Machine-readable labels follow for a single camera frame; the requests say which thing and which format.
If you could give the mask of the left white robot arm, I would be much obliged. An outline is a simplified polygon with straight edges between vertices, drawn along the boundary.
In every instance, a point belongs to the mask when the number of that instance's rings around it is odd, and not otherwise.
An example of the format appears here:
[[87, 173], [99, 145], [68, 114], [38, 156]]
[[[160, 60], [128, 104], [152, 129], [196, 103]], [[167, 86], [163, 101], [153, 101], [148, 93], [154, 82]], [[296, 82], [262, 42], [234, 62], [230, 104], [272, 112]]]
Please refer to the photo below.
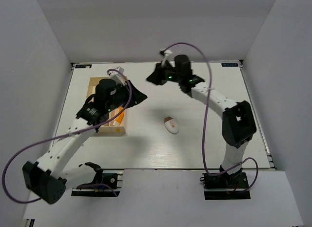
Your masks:
[[101, 79], [76, 114], [67, 134], [34, 163], [26, 162], [22, 172], [26, 187], [48, 204], [56, 203], [68, 189], [80, 185], [99, 187], [103, 182], [102, 168], [86, 162], [74, 169], [64, 168], [77, 150], [99, 128], [109, 122], [109, 114], [119, 108], [127, 109], [140, 104], [147, 96], [137, 90], [131, 81], [116, 82]]

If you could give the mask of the orange tube white cap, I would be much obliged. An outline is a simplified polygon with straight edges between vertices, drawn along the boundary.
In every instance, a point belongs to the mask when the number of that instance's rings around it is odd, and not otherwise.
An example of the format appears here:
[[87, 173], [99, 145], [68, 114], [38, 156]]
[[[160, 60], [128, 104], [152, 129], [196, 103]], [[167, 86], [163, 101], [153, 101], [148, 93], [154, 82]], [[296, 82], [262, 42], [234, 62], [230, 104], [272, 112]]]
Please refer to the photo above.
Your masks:
[[123, 118], [124, 118], [124, 111], [121, 112], [121, 114], [116, 117], [113, 121], [113, 126], [120, 126], [120, 124], [122, 123], [123, 121]]

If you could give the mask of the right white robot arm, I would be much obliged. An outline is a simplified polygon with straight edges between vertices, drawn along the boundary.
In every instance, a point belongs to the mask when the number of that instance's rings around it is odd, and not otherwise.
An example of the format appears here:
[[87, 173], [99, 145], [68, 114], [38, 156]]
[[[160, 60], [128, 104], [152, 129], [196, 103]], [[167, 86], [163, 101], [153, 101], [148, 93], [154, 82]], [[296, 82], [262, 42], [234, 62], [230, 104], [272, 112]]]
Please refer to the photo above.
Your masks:
[[226, 142], [225, 156], [218, 173], [207, 172], [206, 186], [214, 188], [236, 188], [242, 176], [245, 149], [256, 133], [251, 105], [247, 101], [232, 100], [212, 89], [211, 83], [193, 74], [191, 62], [186, 55], [177, 55], [174, 65], [166, 59], [155, 65], [147, 81], [154, 85], [166, 82], [178, 83], [181, 91], [206, 105], [222, 120], [222, 137]]

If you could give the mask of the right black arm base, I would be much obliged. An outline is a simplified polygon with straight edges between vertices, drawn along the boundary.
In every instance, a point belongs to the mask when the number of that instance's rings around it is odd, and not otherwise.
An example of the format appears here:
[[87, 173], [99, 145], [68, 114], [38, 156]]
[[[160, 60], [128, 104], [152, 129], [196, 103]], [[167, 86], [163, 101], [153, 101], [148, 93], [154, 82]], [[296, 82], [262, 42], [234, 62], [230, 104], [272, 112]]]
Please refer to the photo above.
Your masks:
[[249, 200], [250, 192], [245, 172], [236, 175], [222, 174], [220, 176], [209, 176], [204, 173], [200, 177], [204, 187], [205, 200]]

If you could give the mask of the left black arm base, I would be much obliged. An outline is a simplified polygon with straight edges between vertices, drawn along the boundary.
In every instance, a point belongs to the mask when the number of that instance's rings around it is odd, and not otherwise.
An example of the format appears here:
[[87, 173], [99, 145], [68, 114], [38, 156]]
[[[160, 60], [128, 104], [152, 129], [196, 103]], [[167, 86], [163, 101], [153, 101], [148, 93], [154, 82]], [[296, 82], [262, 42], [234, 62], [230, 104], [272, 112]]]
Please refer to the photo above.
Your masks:
[[97, 172], [91, 182], [84, 182], [73, 188], [73, 197], [117, 197], [123, 181], [123, 170], [104, 170]]

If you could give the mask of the white bottle gold cap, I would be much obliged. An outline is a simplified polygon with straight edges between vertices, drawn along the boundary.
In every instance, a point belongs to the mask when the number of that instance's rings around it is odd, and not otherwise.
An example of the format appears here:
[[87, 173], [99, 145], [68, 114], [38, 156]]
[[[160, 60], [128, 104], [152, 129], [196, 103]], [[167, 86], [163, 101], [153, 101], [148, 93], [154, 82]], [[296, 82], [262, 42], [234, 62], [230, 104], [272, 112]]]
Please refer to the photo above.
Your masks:
[[171, 134], [177, 134], [179, 132], [178, 123], [172, 117], [166, 117], [164, 119], [164, 126]]

